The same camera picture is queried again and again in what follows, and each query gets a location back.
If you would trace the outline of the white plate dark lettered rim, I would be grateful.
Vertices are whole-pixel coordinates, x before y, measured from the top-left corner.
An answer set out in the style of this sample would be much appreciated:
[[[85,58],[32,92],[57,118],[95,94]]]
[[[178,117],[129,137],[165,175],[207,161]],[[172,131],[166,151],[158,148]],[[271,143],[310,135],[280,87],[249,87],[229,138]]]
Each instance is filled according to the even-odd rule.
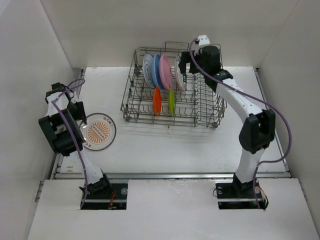
[[[175,78],[176,83],[180,90],[185,91],[187,89],[187,81],[185,80],[184,75],[181,73],[179,68],[179,63],[181,62],[181,57],[178,55],[175,58]]]

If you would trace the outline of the white plate orange sun pattern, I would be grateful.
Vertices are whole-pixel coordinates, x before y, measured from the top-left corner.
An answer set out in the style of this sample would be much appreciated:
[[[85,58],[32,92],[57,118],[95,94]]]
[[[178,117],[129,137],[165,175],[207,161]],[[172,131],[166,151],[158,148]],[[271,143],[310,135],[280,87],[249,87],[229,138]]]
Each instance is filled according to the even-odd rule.
[[[108,148],[116,138],[117,127],[114,120],[104,113],[92,113],[87,117],[87,125],[82,121],[79,129],[89,145],[83,145],[87,150],[98,152]]]

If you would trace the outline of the pink plastic plate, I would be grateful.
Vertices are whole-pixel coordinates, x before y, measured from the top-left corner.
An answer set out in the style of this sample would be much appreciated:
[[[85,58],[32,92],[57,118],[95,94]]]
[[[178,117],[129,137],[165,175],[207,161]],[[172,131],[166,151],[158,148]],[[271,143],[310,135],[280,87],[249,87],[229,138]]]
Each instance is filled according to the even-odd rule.
[[[163,54],[159,60],[159,74],[163,87],[166,90],[172,88],[172,72],[171,65],[167,55]]]

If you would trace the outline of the blue plastic plate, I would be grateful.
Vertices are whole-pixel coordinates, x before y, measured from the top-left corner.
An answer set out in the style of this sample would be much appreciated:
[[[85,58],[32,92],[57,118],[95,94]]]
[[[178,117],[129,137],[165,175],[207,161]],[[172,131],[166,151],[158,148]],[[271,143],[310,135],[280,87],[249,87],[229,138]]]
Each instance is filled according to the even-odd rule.
[[[159,70],[160,58],[161,58],[161,55],[159,53],[153,56],[152,62],[151,62],[151,75],[152,75],[152,80],[154,85],[156,87],[159,87],[161,90],[164,90],[165,88],[162,84],[162,80],[160,77],[160,70]]]

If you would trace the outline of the small green plate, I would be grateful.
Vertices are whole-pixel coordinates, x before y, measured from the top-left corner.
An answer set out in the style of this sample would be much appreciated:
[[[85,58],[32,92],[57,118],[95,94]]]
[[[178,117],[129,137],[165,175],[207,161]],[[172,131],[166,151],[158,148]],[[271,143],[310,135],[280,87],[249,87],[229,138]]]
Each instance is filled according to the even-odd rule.
[[[175,115],[175,93],[173,88],[168,93],[168,110],[172,116]]]

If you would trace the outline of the white plate teal line pattern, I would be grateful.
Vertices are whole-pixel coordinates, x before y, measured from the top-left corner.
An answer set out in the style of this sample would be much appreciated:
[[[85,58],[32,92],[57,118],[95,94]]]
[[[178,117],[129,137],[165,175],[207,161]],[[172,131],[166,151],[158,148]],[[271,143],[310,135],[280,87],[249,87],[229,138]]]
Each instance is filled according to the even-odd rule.
[[[151,89],[155,89],[156,85],[154,84],[153,76],[152,76],[152,60],[153,60],[153,56],[150,53],[146,53],[143,57],[142,69],[143,69],[143,75],[144,75],[146,84]]]

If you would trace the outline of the small orange plate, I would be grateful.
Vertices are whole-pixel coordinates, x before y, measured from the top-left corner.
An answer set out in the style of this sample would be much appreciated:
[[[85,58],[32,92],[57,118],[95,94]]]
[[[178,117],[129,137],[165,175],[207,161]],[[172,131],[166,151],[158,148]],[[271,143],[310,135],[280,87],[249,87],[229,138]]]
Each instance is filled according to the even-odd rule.
[[[153,101],[153,110],[155,114],[157,116],[160,116],[161,110],[162,110],[162,97],[161,97],[161,90],[158,86],[154,89],[152,101]]]

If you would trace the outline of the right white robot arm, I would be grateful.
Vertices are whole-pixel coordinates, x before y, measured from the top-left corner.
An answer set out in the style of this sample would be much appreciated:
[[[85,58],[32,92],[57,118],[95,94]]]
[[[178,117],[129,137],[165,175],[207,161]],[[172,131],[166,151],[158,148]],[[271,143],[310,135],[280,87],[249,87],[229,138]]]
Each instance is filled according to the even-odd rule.
[[[205,84],[230,105],[242,122],[238,135],[242,153],[231,190],[235,196],[247,198],[255,193],[256,167],[275,138],[276,114],[271,109],[262,109],[249,99],[250,96],[243,92],[233,75],[222,68],[220,50],[210,43],[207,35],[200,35],[191,43],[195,48],[181,54],[178,65],[181,74],[186,75],[186,65],[190,64],[189,72],[202,74]]]

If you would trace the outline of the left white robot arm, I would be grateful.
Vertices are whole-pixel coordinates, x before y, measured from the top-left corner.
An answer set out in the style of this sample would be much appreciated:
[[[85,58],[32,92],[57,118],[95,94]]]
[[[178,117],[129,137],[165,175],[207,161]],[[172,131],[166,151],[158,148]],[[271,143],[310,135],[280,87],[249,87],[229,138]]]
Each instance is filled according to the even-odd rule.
[[[45,94],[48,105],[47,113],[38,120],[38,124],[55,153],[72,157],[80,168],[85,184],[80,187],[85,195],[107,198],[114,191],[107,175],[94,165],[84,153],[85,138],[77,121],[87,123],[87,116],[82,101],[72,101],[73,90],[63,83],[51,85]]]

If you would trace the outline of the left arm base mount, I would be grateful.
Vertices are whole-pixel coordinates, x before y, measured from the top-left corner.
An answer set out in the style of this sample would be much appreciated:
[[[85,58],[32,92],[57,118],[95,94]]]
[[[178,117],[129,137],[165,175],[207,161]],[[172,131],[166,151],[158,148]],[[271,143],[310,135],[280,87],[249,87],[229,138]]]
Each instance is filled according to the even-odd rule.
[[[128,183],[112,183],[113,189],[88,194],[81,210],[126,210]]]

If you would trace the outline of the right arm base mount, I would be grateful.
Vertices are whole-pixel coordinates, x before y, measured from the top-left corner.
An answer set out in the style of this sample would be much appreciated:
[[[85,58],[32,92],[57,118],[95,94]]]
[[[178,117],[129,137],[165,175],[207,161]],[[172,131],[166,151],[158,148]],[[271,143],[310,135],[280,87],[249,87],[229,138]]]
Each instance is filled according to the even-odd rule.
[[[217,204],[220,210],[266,210],[269,206],[268,197],[265,196],[259,185],[250,187],[244,192],[236,191],[230,182],[215,184]]]

